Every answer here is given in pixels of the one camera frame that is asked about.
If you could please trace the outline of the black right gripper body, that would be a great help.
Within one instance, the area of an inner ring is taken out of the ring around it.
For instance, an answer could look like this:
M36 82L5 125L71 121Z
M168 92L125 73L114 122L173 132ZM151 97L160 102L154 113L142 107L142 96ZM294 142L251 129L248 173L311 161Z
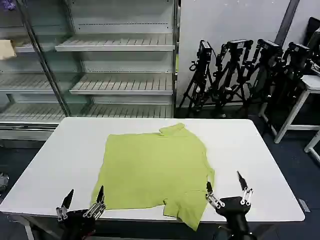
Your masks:
M219 204L215 207L218 215L223 216L227 222L227 228L233 236L248 236L250 233L246 214L251 209L251 204L241 204L242 197L225 197L221 199L224 206Z

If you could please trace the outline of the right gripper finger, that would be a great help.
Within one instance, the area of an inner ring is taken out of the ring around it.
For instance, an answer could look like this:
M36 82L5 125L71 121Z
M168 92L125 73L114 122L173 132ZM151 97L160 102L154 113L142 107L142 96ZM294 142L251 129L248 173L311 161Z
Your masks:
M225 207L225 203L214 195L212 185L209 181L206 183L206 190L206 200L210 203L211 206L213 206L215 209Z
M251 205L251 197L253 195L253 189L248 187L246 180L243 178L243 176L240 174L239 171L237 171L238 180L241 186L241 189L243 191L243 196L241 198L240 204L250 206Z

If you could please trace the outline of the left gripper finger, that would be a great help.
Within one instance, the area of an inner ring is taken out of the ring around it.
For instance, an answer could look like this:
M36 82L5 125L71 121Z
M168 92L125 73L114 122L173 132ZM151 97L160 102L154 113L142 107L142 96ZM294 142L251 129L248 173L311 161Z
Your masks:
M63 199L60 207L56 207L57 220L58 222L62 222L68 218L67 212L70 208L72 198L74 194L74 189L72 189L68 195Z
M107 207L104 202L104 198L104 186L102 185L98 192L95 203L83 214L83 217L95 220L99 219Z

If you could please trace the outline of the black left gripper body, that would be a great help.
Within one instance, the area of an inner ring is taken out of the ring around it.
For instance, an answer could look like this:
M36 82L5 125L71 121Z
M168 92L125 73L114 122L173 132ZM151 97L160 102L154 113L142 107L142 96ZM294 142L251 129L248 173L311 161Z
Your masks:
M85 240L96 229L94 217L83 217L87 209L67 212L67 218L63 219L59 226L62 228L61 240Z

